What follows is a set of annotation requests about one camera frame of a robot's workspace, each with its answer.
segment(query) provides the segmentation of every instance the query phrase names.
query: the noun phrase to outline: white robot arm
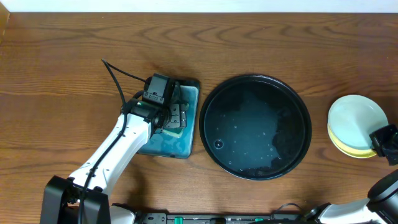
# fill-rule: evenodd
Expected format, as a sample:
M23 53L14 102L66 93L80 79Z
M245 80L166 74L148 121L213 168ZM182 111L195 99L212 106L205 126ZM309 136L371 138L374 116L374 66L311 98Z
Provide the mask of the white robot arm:
M90 169L93 168L94 163L104 153L108 146L116 139L118 133L123 126L123 114L118 118L111 134L105 139L95 153L76 171L69 176L73 178L73 183L84 186ZM121 173L126 168L132 157L136 152L148 142L151 134L151 125L144 121L144 118L127 114L127 124L124 135L107 153L106 157L98 166L95 176L91 178L88 189L93 190L95 187L100 187L102 193L111 195L116 181L119 179Z
M369 199L359 200L342 205L329 205L318 217L320 223L386 223L377 213L368 209Z

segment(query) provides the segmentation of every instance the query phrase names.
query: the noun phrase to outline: black round tray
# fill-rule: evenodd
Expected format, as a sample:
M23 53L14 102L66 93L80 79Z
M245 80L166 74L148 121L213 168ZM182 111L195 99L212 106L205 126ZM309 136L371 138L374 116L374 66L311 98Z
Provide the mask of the black round tray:
M217 86L200 112L200 137L225 171L249 180L280 177L304 158L311 120L291 87L272 77L241 75Z

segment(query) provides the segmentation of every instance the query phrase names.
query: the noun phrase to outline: white wall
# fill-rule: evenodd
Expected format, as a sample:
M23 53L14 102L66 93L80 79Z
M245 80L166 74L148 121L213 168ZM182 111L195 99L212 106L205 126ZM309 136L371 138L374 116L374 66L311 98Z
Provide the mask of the white wall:
M398 0L0 0L10 12L398 12Z

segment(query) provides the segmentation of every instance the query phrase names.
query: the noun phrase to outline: wooden table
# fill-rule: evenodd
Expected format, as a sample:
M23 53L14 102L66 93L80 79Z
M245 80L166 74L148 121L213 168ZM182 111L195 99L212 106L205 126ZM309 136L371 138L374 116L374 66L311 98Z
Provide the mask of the wooden table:
M301 164L263 182L218 167L197 128L188 159L135 156L111 203L269 213L287 202L309 209L365 198L395 167L337 150L327 112L338 97L360 94L397 123L397 43L396 14L13 13L0 46L1 223L37 223L50 178L68 177L112 130L121 102L101 58L144 78L159 72L198 79L199 110L222 81L265 73L299 93L313 128ZM127 96L143 88L118 79Z

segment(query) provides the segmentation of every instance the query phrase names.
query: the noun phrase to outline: water droplet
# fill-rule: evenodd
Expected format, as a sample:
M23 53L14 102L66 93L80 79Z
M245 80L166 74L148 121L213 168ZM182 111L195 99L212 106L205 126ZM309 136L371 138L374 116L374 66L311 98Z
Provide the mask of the water droplet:
M221 149L224 146L224 143L221 139L219 139L214 142L214 146L216 147L216 149Z

